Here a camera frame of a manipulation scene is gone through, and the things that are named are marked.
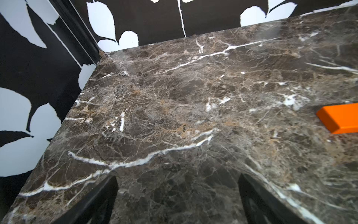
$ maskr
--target black trim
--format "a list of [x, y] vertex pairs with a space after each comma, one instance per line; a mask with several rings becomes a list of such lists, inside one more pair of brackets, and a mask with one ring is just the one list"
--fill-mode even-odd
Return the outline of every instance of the black trim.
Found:
[[63, 19], [65, 24], [72, 31], [74, 36], [78, 39], [84, 50], [91, 57], [93, 62], [97, 64], [97, 62], [101, 59], [99, 55], [100, 48], [88, 31], [86, 25], [82, 22], [82, 19], [79, 17], [76, 10], [73, 8], [70, 0], [49, 1], [60, 17]]
[[248, 174], [238, 185], [248, 224], [307, 224]]
[[108, 224], [117, 191], [116, 177], [107, 177], [52, 224]]

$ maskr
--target wall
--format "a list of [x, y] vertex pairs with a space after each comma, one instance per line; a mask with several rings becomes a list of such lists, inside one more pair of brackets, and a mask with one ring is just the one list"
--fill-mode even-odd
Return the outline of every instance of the wall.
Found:
[[32, 170], [96, 65], [48, 0], [0, 0], [0, 177]]
[[358, 0], [71, 1], [105, 52], [358, 3]]

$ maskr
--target white leaf shape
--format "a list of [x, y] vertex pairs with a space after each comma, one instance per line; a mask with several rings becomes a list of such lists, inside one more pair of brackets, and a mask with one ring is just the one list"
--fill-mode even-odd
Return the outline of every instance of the white leaf shape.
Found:
[[31, 135], [35, 138], [52, 138], [61, 126], [55, 109], [49, 104], [40, 106], [33, 115], [30, 123]]
[[99, 1], [87, 3], [87, 10], [93, 31], [100, 37], [116, 40], [113, 15], [107, 5]]
[[23, 95], [0, 87], [0, 130], [24, 131], [31, 102]]
[[54, 25], [58, 19], [58, 13], [53, 9], [48, 0], [26, 0], [32, 10], [47, 24]]
[[30, 43], [47, 48], [32, 26], [25, 0], [0, 1], [0, 13], [14, 30]]
[[104, 52], [120, 50], [118, 43], [113, 40], [100, 40], [98, 41], [98, 46]]
[[[0, 92], [1, 98], [3, 97], [3, 93], [4, 91], [2, 90], [2, 92]], [[14, 113], [16, 115], [17, 111], [25, 111], [18, 115], [19, 120], [23, 122], [21, 125], [23, 128], [17, 129], [16, 126], [10, 128], [10, 130], [14, 131], [25, 131], [30, 107], [24, 103], [27, 102], [28, 99], [21, 95], [16, 96], [12, 94], [12, 96], [12, 99], [17, 100], [16, 102], [19, 103], [19, 105], [14, 104], [12, 107], [4, 108], [4, 105], [1, 104], [1, 115], [3, 115], [3, 108], [6, 114]], [[30, 123], [30, 134], [34, 137], [22, 138], [5, 144], [0, 148], [0, 176], [18, 175], [34, 169], [49, 145], [47, 139], [52, 138], [60, 126], [61, 121], [50, 104], [47, 103], [40, 106], [33, 115]]]
[[22, 138], [0, 148], [0, 176], [26, 173], [35, 168], [49, 141], [43, 138]]
[[297, 4], [286, 3], [272, 10], [267, 16], [265, 22], [275, 21], [279, 19], [286, 19], [290, 17], [292, 12], [295, 10]]
[[296, 6], [297, 5], [295, 3], [280, 5], [268, 13], [267, 16], [265, 16], [265, 13], [259, 7], [252, 6], [245, 9], [245, 11], [240, 15], [240, 24], [243, 27], [288, 18], [292, 14], [293, 10], [295, 10]]
[[124, 31], [121, 35], [121, 38], [118, 41], [119, 49], [127, 49], [132, 47], [138, 47], [138, 35], [133, 31]]
[[90, 76], [92, 75], [93, 71], [95, 70], [96, 65], [95, 64], [90, 64], [90, 65], [86, 65], [84, 64], [81, 68], [81, 72], [78, 75], [78, 85], [79, 88], [82, 90], [84, 88], [84, 86], [86, 85], [88, 79], [90, 78]]

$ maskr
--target brown marble surface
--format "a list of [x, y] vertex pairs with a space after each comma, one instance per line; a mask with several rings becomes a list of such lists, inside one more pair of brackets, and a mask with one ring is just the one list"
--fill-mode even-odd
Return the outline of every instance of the brown marble surface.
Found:
[[111, 223], [246, 223], [249, 173], [308, 223], [358, 223], [358, 7], [106, 54], [3, 223], [50, 223], [108, 174]]

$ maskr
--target orange object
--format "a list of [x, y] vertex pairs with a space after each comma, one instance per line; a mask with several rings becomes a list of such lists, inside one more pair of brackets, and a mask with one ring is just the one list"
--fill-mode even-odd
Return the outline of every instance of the orange object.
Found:
[[317, 116], [332, 134], [358, 132], [358, 103], [324, 106]]

